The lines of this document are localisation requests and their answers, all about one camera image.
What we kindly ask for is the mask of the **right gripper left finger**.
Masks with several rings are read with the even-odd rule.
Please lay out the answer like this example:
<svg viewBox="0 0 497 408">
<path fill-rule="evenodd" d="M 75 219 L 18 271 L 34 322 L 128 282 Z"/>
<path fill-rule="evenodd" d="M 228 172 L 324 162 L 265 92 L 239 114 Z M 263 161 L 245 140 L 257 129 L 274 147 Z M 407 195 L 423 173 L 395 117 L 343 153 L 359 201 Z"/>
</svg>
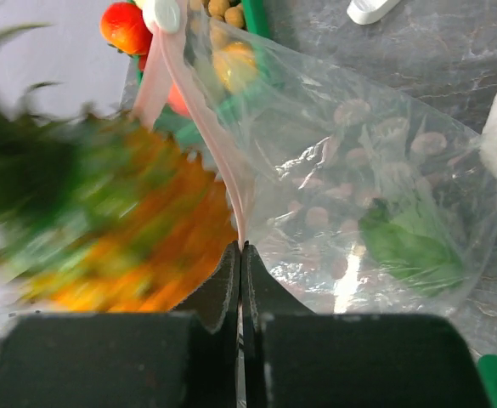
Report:
<svg viewBox="0 0 497 408">
<path fill-rule="evenodd" d="M 31 312 L 0 330 L 0 407 L 234 407 L 240 251 L 167 313 Z"/>
</svg>

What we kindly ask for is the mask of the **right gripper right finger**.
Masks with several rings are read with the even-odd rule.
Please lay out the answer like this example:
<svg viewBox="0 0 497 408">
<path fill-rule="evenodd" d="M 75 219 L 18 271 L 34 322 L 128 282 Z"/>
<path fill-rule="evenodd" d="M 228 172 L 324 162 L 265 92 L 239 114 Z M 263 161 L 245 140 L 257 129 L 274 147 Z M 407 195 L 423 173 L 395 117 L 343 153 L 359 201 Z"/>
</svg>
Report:
<svg viewBox="0 0 497 408">
<path fill-rule="evenodd" d="M 466 341 L 431 314 L 314 314 L 241 256 L 250 407 L 487 407 Z"/>
</svg>

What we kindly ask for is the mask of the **green bell pepper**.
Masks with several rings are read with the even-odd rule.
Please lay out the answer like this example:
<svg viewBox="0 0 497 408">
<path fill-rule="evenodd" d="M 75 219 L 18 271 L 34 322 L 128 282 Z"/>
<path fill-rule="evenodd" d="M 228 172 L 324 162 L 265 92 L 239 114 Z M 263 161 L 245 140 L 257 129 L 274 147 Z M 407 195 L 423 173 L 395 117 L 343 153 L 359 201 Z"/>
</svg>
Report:
<svg viewBox="0 0 497 408">
<path fill-rule="evenodd" d="M 454 248 L 427 231 L 415 207 L 394 216 L 376 198 L 358 221 L 370 256 L 388 274 L 427 297 L 452 290 L 463 281 L 463 263 Z"/>
</svg>

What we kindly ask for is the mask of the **clear zip top bag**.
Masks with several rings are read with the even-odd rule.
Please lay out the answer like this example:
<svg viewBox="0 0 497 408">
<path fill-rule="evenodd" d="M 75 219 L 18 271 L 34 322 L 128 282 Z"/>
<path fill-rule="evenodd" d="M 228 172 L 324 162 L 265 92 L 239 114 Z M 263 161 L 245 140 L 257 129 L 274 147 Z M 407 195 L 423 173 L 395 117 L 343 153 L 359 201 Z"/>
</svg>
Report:
<svg viewBox="0 0 497 408">
<path fill-rule="evenodd" d="M 481 161 L 481 135 L 349 69 L 217 22 L 230 43 L 252 46 L 259 70 L 246 87 L 256 96 L 220 114 L 228 91 L 212 65 L 220 48 L 210 18 L 193 33 L 187 1 L 147 1 L 142 13 L 153 42 L 134 109 L 155 125 L 177 84 L 226 184 L 240 240 L 279 283 L 320 313 L 445 315 L 467 298 L 497 236 L 497 178 Z M 460 286 L 427 297 L 373 260 L 358 221 L 376 198 L 394 216 L 417 209 L 460 256 Z"/>
</svg>

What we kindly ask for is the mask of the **toy pineapple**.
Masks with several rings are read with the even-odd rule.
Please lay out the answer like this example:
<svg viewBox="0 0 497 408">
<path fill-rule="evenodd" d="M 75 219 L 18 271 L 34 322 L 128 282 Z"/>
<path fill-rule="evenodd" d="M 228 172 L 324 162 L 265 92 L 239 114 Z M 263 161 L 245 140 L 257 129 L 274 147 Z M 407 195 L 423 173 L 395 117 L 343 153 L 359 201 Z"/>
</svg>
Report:
<svg viewBox="0 0 497 408">
<path fill-rule="evenodd" d="M 0 48 L 28 25 L 0 30 Z M 0 109 L 0 273 L 17 301 L 75 312 L 172 309 L 237 231 L 201 153 L 127 111 L 44 116 L 33 89 Z"/>
</svg>

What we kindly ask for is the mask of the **peach fruit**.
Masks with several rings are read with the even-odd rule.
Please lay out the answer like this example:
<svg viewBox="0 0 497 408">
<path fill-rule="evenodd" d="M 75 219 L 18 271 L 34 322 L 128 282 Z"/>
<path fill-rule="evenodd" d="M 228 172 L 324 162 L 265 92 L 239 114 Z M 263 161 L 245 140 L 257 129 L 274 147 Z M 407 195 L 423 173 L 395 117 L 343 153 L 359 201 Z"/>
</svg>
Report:
<svg viewBox="0 0 497 408">
<path fill-rule="evenodd" d="M 170 108 L 177 114 L 190 118 L 189 110 L 175 82 L 172 83 L 167 97 L 167 103 L 169 104 Z"/>
</svg>

